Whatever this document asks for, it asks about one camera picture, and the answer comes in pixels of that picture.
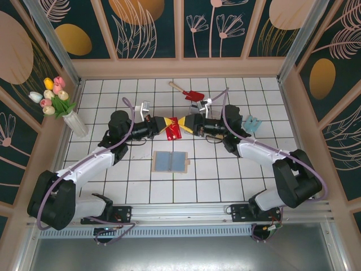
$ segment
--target toy shovel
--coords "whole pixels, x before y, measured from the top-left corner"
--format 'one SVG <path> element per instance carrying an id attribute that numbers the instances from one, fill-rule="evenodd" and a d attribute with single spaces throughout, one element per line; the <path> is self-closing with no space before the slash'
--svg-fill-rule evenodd
<path id="1" fill-rule="evenodd" d="M 200 100 L 203 100 L 204 94 L 199 93 L 196 91 L 191 90 L 190 92 L 186 92 L 184 89 L 181 89 L 179 86 L 177 86 L 173 82 L 169 82 L 169 85 L 174 87 L 175 89 L 179 90 L 181 93 L 183 93 L 186 96 L 186 100 L 191 100 L 193 102 L 199 102 Z"/>

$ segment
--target white vase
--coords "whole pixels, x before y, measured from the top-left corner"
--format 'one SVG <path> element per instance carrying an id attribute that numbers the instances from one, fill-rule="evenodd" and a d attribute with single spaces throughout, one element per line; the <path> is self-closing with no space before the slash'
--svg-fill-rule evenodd
<path id="1" fill-rule="evenodd" d="M 73 110 L 69 114 L 63 116 L 64 121 L 74 131 L 77 137 L 85 137 L 88 135 L 88 127 L 85 126 L 84 122 L 79 118 Z"/>

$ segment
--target wooden handle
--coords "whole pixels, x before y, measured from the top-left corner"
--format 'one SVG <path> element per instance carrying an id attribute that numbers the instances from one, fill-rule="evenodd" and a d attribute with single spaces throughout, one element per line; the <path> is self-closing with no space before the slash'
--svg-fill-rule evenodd
<path id="1" fill-rule="evenodd" d="M 173 82 L 169 82 L 168 83 L 171 87 L 174 87 L 175 89 L 179 90 L 181 93 L 186 92 L 184 89 L 180 88 L 179 86 L 177 86 L 175 83 Z"/>

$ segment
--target gray floor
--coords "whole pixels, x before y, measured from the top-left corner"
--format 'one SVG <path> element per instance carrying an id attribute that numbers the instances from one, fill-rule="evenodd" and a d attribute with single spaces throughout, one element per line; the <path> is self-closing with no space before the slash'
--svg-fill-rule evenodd
<path id="1" fill-rule="evenodd" d="M 320 226 L 286 225 L 268 243 L 250 237 L 40 240 L 32 271 L 329 271 Z"/>

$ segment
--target tulip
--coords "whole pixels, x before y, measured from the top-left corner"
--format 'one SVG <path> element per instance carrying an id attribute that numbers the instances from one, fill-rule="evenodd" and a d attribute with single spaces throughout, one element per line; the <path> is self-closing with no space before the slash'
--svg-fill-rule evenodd
<path id="1" fill-rule="evenodd" d="M 49 77 L 46 77 L 44 79 L 44 85 L 45 85 L 46 89 L 52 90 L 54 83 L 52 82 L 52 80 Z"/>
<path id="2" fill-rule="evenodd" d="M 68 93 L 66 93 L 64 90 L 59 91 L 58 96 L 60 100 L 67 100 L 69 98 Z"/>
<path id="3" fill-rule="evenodd" d="M 42 108 L 46 107 L 46 106 L 51 106 L 51 99 L 42 99 L 40 101 L 40 106 Z"/>
<path id="4" fill-rule="evenodd" d="M 45 99 L 51 99 L 51 98 L 55 97 L 55 94 L 51 90 L 46 89 L 44 91 L 44 97 L 45 97 Z"/>
<path id="5" fill-rule="evenodd" d="M 65 87 L 65 81 L 62 77 L 58 76 L 56 78 L 54 78 L 54 83 L 59 84 L 62 88 Z"/>
<path id="6" fill-rule="evenodd" d="M 43 98 L 43 95 L 41 95 L 40 93 L 37 93 L 35 91 L 31 91 L 30 94 L 29 94 L 29 98 L 34 103 L 39 103 L 41 101 L 41 99 Z"/>
<path id="7" fill-rule="evenodd" d="M 59 94 L 59 91 L 63 90 L 63 88 L 61 87 L 61 85 L 59 83 L 54 83 L 54 86 L 52 88 L 52 91 L 54 92 L 55 95 Z"/>
<path id="8" fill-rule="evenodd" d="M 52 115 L 55 113 L 55 108 L 53 106 L 44 106 L 43 112 L 46 115 Z"/>

